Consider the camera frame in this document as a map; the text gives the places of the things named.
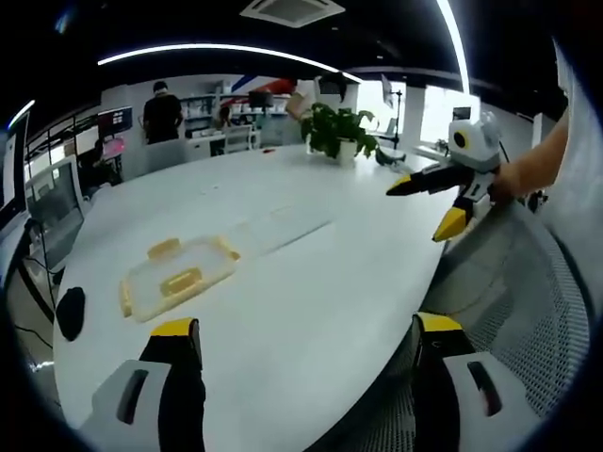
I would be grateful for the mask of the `person's right hand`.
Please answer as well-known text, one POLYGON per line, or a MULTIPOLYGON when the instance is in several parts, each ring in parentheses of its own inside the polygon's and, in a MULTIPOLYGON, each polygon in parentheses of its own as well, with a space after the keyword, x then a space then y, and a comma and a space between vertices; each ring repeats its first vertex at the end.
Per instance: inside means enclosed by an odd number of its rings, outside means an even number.
POLYGON ((488 188, 492 204, 506 204, 524 196, 518 166, 515 163, 502 164, 488 188))

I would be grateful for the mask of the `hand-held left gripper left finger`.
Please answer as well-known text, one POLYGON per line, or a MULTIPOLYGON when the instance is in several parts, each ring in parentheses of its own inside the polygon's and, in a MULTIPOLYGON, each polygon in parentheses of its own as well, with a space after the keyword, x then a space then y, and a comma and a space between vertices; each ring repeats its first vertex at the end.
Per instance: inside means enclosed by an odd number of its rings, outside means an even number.
POLYGON ((78 433, 95 451, 204 451, 205 400, 199 321, 168 321, 97 388, 78 433))

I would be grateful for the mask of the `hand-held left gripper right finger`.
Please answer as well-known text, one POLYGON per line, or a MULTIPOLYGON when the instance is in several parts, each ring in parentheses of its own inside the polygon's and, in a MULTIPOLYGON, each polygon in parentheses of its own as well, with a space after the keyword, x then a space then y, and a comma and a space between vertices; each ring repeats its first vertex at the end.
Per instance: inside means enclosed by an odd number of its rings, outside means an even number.
POLYGON ((535 428, 519 378, 463 327, 418 312, 411 328, 416 451, 515 451, 535 428))

